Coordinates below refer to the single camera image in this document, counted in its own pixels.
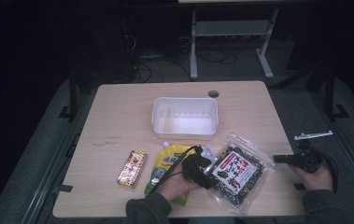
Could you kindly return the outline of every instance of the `black device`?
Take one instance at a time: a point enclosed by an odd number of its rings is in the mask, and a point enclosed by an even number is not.
[[[337,192],[337,179],[338,171],[336,163],[327,154],[317,150],[311,145],[307,139],[300,140],[296,146],[299,152],[294,155],[275,155],[273,159],[275,163],[286,163],[293,166],[300,167],[306,172],[313,174],[319,168],[319,165],[323,162],[326,163],[328,169],[331,172],[333,180],[333,192]]]
[[[186,155],[188,152],[193,150],[196,152],[195,154],[189,155],[186,159]],[[206,159],[201,156],[203,152],[203,148],[201,146],[194,146],[188,148],[185,152],[183,152],[179,158],[173,163],[173,165],[165,172],[163,177],[159,180],[159,182],[153,187],[149,194],[155,192],[157,188],[171,175],[173,170],[177,167],[177,165],[182,162],[182,174],[183,177],[189,181],[193,181],[194,183],[200,185],[203,188],[210,189],[215,186],[218,182],[214,182],[210,178],[208,178],[204,173],[203,169],[211,164],[211,160]]]
[[[301,140],[296,146],[299,148],[298,154],[275,155],[273,156],[275,163],[286,163],[300,167],[310,174],[315,173],[322,163],[321,153],[314,149],[306,139]]]

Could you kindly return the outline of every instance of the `table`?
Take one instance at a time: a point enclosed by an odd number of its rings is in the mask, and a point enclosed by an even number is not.
[[[273,28],[276,24],[278,8],[274,8],[270,19],[255,21],[197,21],[196,12],[192,12],[191,22],[191,79],[197,79],[197,60],[196,60],[196,36],[219,36],[219,35],[262,35],[263,43],[256,49],[259,62],[261,63],[264,75],[273,78],[273,72],[265,57],[267,46]]]
[[[153,103],[158,97],[215,98],[219,127],[209,141],[160,139],[151,126]],[[103,85],[78,141],[64,179],[70,192],[61,191],[54,205],[56,217],[125,217],[129,199],[143,198],[152,165],[163,142],[187,146],[210,145],[215,153],[224,148],[230,133],[238,134],[270,154],[291,154],[275,107],[260,81],[190,82],[162,84]],[[149,154],[149,160],[135,190],[116,183],[131,150]],[[304,213],[302,190],[293,183],[300,179],[287,165],[278,164],[252,202],[248,216],[299,216]],[[230,217],[203,189],[191,192],[185,207],[172,204],[170,217]]]

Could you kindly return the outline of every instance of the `jacket sleeve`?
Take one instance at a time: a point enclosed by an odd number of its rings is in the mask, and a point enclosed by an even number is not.
[[[171,213],[170,203],[159,193],[147,195],[144,199],[132,199],[126,204],[126,223],[163,223]]]
[[[308,192],[303,197],[305,223],[353,224],[354,219],[336,200],[333,192],[320,189]]]

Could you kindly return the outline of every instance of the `package label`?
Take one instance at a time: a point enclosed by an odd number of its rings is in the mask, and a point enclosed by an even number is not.
[[[212,172],[224,185],[237,194],[255,173],[257,167],[236,152],[230,153]]]
[[[132,150],[117,179],[118,184],[134,189],[147,159],[148,154]]]

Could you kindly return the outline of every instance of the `wooden tabletop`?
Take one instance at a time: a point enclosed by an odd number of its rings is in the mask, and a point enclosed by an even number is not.
[[[151,125],[153,103],[158,97],[209,97],[217,91],[219,126],[211,140],[160,139]],[[260,81],[189,82],[162,84],[104,85],[96,93],[64,185],[54,205],[56,217],[125,217],[129,199],[145,197],[153,163],[163,142],[186,146],[210,145],[217,153],[224,149],[229,134],[238,134],[264,153],[291,154],[290,143],[265,85]],[[116,182],[131,150],[149,154],[137,187],[125,189]],[[278,164],[248,216],[300,216],[304,213],[300,182],[287,165]],[[170,217],[229,217],[229,213],[206,194],[191,192],[185,207],[172,204]]]

